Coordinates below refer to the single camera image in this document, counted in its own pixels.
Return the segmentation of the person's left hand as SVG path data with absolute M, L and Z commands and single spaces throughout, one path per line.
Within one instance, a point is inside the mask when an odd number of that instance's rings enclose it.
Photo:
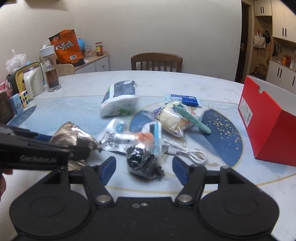
M 1 173 L 1 178 L 0 178 L 0 200 L 6 191 L 6 180 L 4 178 L 4 175 L 12 175 L 13 174 L 13 169 L 4 169 Z

